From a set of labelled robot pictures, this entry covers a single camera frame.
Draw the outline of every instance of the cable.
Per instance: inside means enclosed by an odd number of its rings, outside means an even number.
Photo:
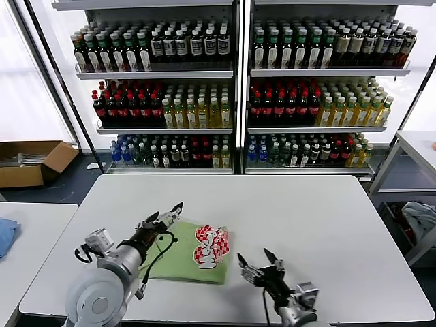
[[[265,308],[265,316],[266,316],[266,324],[267,326],[271,326],[270,315],[268,314],[268,307],[266,306],[266,298],[265,298],[266,288],[262,292],[262,298],[264,298],[264,308]]]

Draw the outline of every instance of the white table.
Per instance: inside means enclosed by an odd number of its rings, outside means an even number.
[[[287,281],[320,289],[329,323],[432,320],[435,314],[357,179],[352,176],[153,176],[98,178],[36,277],[20,311],[63,316],[66,291],[87,265],[73,256],[84,237],[107,228],[120,242],[155,211],[183,201],[184,219],[226,225],[225,285],[152,280],[128,321],[264,324],[262,290],[240,275],[236,252],[267,265],[263,248],[285,260]],[[279,322],[268,302],[272,322]]]
[[[389,156],[377,174],[371,188],[370,196],[378,193],[393,193],[407,196],[434,196],[436,189],[382,189],[384,181],[394,167],[395,161],[406,152],[430,177],[436,181],[436,151],[433,143],[436,142],[436,131],[397,131],[398,142],[392,147]],[[417,262],[431,247],[436,244],[436,228],[433,228],[418,244],[413,247],[405,258],[411,266]]]
[[[18,238],[0,258],[0,326],[14,324],[22,297],[77,208],[76,204],[0,202],[0,217],[20,224]]]

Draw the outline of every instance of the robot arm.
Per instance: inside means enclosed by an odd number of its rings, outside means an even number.
[[[179,218],[183,203],[171,211],[156,212],[136,227],[135,234],[121,242],[115,250],[106,229],[93,232],[85,238],[85,244],[75,250],[75,256],[82,262],[91,263],[91,254],[97,258],[97,268],[85,269],[69,287],[65,310],[67,320],[64,326],[113,327],[123,318],[127,303],[133,295],[139,300],[149,278],[150,269],[176,239],[168,228]],[[161,234],[169,234],[172,241],[150,264],[138,287],[138,268],[145,262],[147,251]]]

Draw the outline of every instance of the table leg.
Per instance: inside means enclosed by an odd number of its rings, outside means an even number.
[[[383,182],[388,177],[389,171],[392,169],[393,161],[397,157],[399,157],[400,154],[401,154],[401,146],[400,146],[400,142],[397,142],[392,147],[391,152],[389,153],[389,155],[386,158],[385,162],[381,166],[381,169],[378,172],[377,176],[375,177],[375,180],[373,181],[373,184],[369,188],[369,195],[370,196],[372,196],[374,194],[377,194],[377,192],[379,191],[380,187],[382,187]]]

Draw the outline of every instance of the white shelf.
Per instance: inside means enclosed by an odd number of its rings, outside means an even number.
[[[77,73],[81,80],[137,80],[156,78],[232,78],[232,70],[196,70],[181,72],[112,72],[112,73]]]
[[[53,1],[58,11],[121,9],[145,7],[190,7],[199,5],[231,5],[232,0],[64,0]]]
[[[383,127],[249,127],[249,134],[280,134],[280,133],[362,133],[384,131]]]
[[[283,174],[283,175],[372,175],[368,168],[245,168],[245,174]]]
[[[256,5],[427,5],[434,0],[255,0]]]
[[[228,135],[233,132],[231,128],[209,128],[209,129],[147,129],[147,128],[135,128],[135,129],[122,129],[111,128],[105,129],[100,127],[97,129],[98,134],[168,134],[168,135]]]
[[[406,76],[410,69],[252,69],[251,77]]]

